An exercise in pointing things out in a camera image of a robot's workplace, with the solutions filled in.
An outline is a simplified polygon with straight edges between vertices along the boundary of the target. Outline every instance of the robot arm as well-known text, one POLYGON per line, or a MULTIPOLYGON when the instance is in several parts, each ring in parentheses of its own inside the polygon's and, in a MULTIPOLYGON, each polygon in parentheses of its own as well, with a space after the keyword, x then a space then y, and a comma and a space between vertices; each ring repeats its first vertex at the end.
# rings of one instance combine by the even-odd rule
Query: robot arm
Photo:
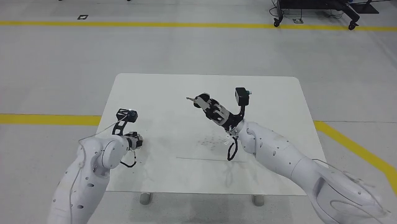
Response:
POLYGON ((229 113, 206 93, 190 99, 205 115, 237 138, 245 152, 267 169, 292 180, 307 194, 318 217, 327 224, 397 223, 360 181, 347 173, 332 171, 306 157, 278 133, 244 120, 249 92, 236 88, 239 115, 229 113))
POLYGON ((67 168, 54 193, 48 224, 86 224, 105 193, 110 170, 124 164, 123 156, 142 145, 137 132, 122 134, 127 122, 135 122, 136 112, 124 110, 123 116, 120 111, 113 130, 119 131, 118 135, 81 140, 76 160, 67 168))

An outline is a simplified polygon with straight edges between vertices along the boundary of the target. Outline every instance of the yellow floor line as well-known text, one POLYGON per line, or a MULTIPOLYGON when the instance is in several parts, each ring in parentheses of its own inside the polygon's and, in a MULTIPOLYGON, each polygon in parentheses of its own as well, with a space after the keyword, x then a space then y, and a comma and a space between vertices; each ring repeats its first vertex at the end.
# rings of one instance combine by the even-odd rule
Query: yellow floor line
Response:
MULTIPOLYGON (((85 125, 98 126, 100 115, 30 115, 30 114, 0 114, 0 124, 30 124, 30 125, 85 125)), ((317 131, 323 132, 351 152, 355 153, 378 170, 385 173, 391 188, 397 195, 397 170, 372 154, 364 147, 347 138, 325 122, 316 120, 314 125, 317 131)))
MULTIPOLYGON (((58 26, 58 27, 195 27, 224 29, 276 29, 273 24, 259 23, 200 23, 200 22, 61 22, 61 21, 18 21, 0 20, 2 26, 58 26)), ((300 30, 348 30, 346 25, 300 25, 281 24, 278 29, 300 30)), ((362 27, 357 31, 397 32, 397 27, 362 27)))
POLYGON ((0 124, 98 126, 98 115, 17 115, 0 114, 0 124))
POLYGON ((364 159, 366 162, 370 163, 373 167, 377 168, 378 170, 382 171, 386 178, 388 179, 391 188, 397 195, 397 170, 388 164, 387 162, 383 161, 381 158, 377 157, 376 155, 372 154, 364 147, 360 146, 356 142, 352 141, 351 139, 347 138, 343 134, 339 133, 337 130, 333 129, 330 125, 326 124, 325 122, 321 121, 314 121, 314 125, 317 131, 323 132, 342 146, 346 147, 348 150, 359 156, 360 158, 364 159))

